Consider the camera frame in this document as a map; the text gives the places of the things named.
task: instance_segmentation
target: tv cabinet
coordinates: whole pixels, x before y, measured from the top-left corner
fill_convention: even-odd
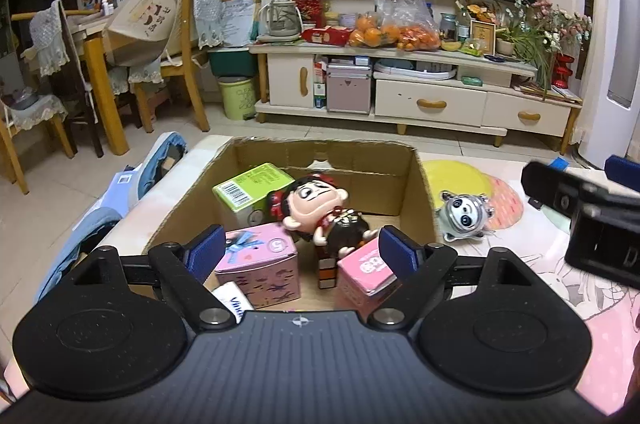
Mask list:
[[[529,131],[561,139],[564,154],[571,139],[581,105],[526,96],[510,88],[511,76],[536,75],[524,63],[494,63],[461,52],[402,52],[395,49],[360,49],[312,43],[255,45],[258,55],[260,99],[255,105],[258,121],[266,114],[341,118],[397,125],[404,135],[407,126],[493,135],[499,147],[509,130]],[[481,77],[483,86],[469,86],[458,79],[428,81],[421,78],[374,72],[376,81],[368,114],[328,112],[314,108],[313,64],[316,54],[325,56],[370,56],[457,65],[458,75]]]

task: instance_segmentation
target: pink gift box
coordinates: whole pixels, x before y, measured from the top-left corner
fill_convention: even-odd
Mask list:
[[[254,308],[300,297],[298,251],[280,224],[228,232],[215,271],[220,285],[235,282]]]
[[[355,310],[366,320],[396,288],[396,276],[380,258],[378,239],[338,262],[335,308]]]

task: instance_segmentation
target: doll figurine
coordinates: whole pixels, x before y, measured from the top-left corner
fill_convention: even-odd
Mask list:
[[[316,245],[320,288],[335,287],[337,261],[372,240],[362,214],[343,205],[349,194],[321,174],[303,177],[271,195],[271,214],[282,225]]]
[[[489,207],[486,195],[454,195],[442,191],[440,198],[444,205],[435,211],[445,242],[482,240],[484,226],[494,216],[494,208]]]

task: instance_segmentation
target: glass jar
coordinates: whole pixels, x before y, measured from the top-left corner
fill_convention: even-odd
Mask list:
[[[469,16],[469,12],[466,7],[458,10],[456,28],[458,32],[458,41],[464,43],[471,34],[471,16]]]
[[[440,38],[443,41],[456,41],[456,15],[443,12],[440,14]]]

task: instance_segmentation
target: cabinet drawer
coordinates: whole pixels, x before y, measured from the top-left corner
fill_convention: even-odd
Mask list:
[[[564,133],[571,110],[568,106],[505,94],[489,93],[488,95],[482,119],[483,126],[498,126],[557,136]]]
[[[480,126],[486,92],[453,86],[376,80],[376,115]]]
[[[273,106],[314,107],[314,57],[269,54],[269,97]]]

